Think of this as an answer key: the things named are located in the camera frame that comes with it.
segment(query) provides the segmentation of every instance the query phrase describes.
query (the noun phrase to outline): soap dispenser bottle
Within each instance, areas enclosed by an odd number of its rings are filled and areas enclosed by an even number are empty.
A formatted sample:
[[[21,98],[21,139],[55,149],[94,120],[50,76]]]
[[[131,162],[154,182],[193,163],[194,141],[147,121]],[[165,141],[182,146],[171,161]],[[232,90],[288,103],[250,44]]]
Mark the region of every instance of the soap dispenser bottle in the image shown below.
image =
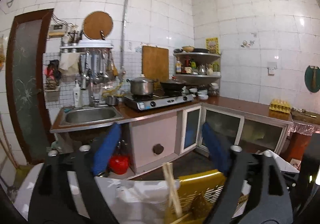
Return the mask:
[[[76,85],[73,88],[73,98],[75,100],[75,108],[82,107],[82,91],[79,86],[78,80],[76,80]]]

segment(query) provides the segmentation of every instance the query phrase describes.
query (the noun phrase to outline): brown countertop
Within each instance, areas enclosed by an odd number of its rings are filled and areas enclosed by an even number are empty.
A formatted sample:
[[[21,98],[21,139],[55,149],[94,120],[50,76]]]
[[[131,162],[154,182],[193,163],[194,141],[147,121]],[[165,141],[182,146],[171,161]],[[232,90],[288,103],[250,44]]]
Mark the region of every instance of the brown countertop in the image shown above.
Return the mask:
[[[121,119],[118,119],[115,121],[109,121],[109,122],[102,122],[102,123],[93,122],[93,123],[86,123],[86,124],[77,124],[72,126],[59,125],[63,116],[63,111],[64,111],[64,109],[62,108],[59,111],[55,119],[55,122],[51,126],[50,132],[58,133],[58,132],[83,130],[87,128],[99,128],[99,127],[111,125],[113,124],[113,122],[126,123],[126,122],[133,121],[133,119],[140,120],[140,119],[143,119],[144,117],[148,117],[153,114],[156,115],[156,114],[163,114],[166,111],[182,110],[185,107],[196,105],[198,103],[215,105],[215,106],[219,106],[222,108],[227,108],[235,111],[278,119],[278,120],[286,121],[288,124],[292,123],[291,114],[284,114],[281,112],[270,111],[269,106],[265,104],[247,102],[243,100],[236,100],[236,99],[225,98],[225,97],[209,97],[209,99],[206,101],[200,101],[198,99],[195,99],[192,102],[181,103],[177,105],[162,107],[158,109],[151,109],[147,111],[135,111],[127,107],[124,103],[119,103],[119,105],[115,106],[115,108],[122,115],[123,118]]]

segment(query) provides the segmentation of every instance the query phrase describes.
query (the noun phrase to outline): gas stove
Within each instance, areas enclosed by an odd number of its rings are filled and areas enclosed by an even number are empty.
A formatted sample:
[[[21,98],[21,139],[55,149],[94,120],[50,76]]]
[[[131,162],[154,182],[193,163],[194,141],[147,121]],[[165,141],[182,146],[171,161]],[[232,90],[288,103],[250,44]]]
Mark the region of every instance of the gas stove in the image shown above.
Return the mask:
[[[179,93],[178,96],[177,94],[173,94],[170,96],[163,94],[153,94],[147,96],[127,95],[124,97],[125,105],[138,111],[146,111],[149,109],[155,109],[190,101],[193,101],[192,95],[182,93]]]

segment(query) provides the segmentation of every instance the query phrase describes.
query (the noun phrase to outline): floor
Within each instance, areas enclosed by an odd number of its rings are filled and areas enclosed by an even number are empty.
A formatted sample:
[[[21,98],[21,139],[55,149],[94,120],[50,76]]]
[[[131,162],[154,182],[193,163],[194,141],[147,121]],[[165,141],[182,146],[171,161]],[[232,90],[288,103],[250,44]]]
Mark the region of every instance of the floor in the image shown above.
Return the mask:
[[[179,176],[190,175],[215,169],[213,163],[205,156],[197,152],[190,152],[173,162],[173,176],[175,179]],[[162,168],[155,169],[144,175],[133,178],[132,180],[153,181],[164,180]]]

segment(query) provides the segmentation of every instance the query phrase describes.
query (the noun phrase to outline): stainless steel sink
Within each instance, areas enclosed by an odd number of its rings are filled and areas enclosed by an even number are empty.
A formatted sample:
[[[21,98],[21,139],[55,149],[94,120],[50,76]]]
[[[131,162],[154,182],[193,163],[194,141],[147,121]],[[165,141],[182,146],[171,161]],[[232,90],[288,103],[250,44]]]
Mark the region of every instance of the stainless steel sink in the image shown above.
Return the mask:
[[[72,109],[64,113],[60,125],[86,124],[91,122],[108,122],[122,118],[111,106],[98,106]]]

